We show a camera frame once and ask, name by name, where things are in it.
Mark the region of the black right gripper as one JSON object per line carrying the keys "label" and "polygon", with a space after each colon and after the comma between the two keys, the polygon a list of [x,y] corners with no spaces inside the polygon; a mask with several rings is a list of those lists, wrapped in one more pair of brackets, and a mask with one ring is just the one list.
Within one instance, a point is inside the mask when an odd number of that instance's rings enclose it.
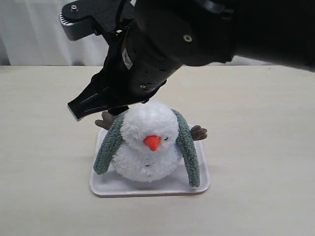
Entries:
{"label": "black right gripper", "polygon": [[231,61],[234,6],[223,0],[120,1],[95,17],[109,45],[91,79],[98,98],[148,98],[182,66]]}

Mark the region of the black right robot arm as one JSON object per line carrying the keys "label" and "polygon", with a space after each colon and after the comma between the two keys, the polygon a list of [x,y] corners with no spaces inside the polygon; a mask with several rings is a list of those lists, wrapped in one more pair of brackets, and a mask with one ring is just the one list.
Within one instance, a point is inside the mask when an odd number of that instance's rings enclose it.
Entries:
{"label": "black right robot arm", "polygon": [[76,0],[59,15],[71,41],[109,46],[102,69],[68,108],[77,120],[145,103],[182,66],[235,56],[315,69],[312,0]]}

